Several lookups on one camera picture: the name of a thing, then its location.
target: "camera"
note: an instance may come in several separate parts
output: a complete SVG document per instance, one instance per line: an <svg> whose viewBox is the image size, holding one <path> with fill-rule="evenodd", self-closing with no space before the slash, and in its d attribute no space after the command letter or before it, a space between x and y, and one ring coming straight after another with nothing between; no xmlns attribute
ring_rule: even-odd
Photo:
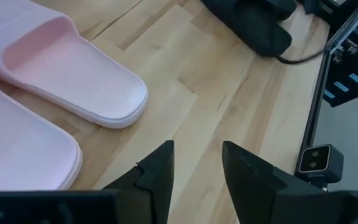
<svg viewBox="0 0 358 224"><path fill-rule="evenodd" d="M301 151L295 176L319 188L342 179L344 156L334 146L327 144Z"/></svg>

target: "pink slipper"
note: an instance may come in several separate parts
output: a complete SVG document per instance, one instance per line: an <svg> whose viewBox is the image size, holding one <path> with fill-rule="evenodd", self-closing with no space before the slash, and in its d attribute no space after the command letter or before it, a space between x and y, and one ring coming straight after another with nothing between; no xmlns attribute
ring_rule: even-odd
<svg viewBox="0 0 358 224"><path fill-rule="evenodd" d="M73 137L0 91L0 190L67 189L81 163Z"/></svg>
<svg viewBox="0 0 358 224"><path fill-rule="evenodd" d="M27 0L0 0L0 80L109 128L132 124L147 100L145 83L68 16Z"/></svg>

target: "slipper strap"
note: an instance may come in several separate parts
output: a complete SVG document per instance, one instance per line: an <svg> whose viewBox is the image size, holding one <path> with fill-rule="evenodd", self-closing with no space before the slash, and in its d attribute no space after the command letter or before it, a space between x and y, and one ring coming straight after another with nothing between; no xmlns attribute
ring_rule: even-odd
<svg viewBox="0 0 358 224"><path fill-rule="evenodd" d="M54 19L66 19L77 32L71 19L61 13L27 0L0 0L0 75L8 75L2 59L5 50L26 34Z"/></svg>

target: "black object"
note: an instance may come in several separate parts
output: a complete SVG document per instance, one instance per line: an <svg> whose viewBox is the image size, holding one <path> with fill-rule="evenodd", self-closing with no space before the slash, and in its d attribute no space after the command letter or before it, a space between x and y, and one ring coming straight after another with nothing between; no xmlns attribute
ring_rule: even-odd
<svg viewBox="0 0 358 224"><path fill-rule="evenodd" d="M227 141L223 167L241 224L358 224L358 192L327 193Z"/></svg>
<svg viewBox="0 0 358 224"><path fill-rule="evenodd" d="M262 0L265 5L274 0ZM281 55L292 42L291 35L269 16L257 1L202 0L252 50L265 57Z"/></svg>
<svg viewBox="0 0 358 224"><path fill-rule="evenodd" d="M0 223L167 223L173 141L102 190L0 192Z"/></svg>
<svg viewBox="0 0 358 224"><path fill-rule="evenodd" d="M278 21L288 19L296 9L294 0L260 0L259 3Z"/></svg>
<svg viewBox="0 0 358 224"><path fill-rule="evenodd" d="M295 175L319 188L342 179L344 156L327 144L305 149L297 163Z"/></svg>
<svg viewBox="0 0 358 224"><path fill-rule="evenodd" d="M318 12L318 4L319 1L317 0L305 0L304 1L304 8L306 14L316 14Z"/></svg>

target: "wooden floor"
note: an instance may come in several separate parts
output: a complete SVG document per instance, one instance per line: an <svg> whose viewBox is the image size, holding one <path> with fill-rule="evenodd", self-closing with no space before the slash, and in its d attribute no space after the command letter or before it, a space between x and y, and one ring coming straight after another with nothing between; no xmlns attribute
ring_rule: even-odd
<svg viewBox="0 0 358 224"><path fill-rule="evenodd" d="M221 162L224 140L294 169L321 58L290 67L258 57L199 0L35 2L68 14L83 37L149 88L140 120L114 130L0 83L79 142L84 162L72 189L100 189L174 139L169 223L235 223ZM328 26L301 7L282 26L293 37L287 58L321 49L328 35Z"/></svg>

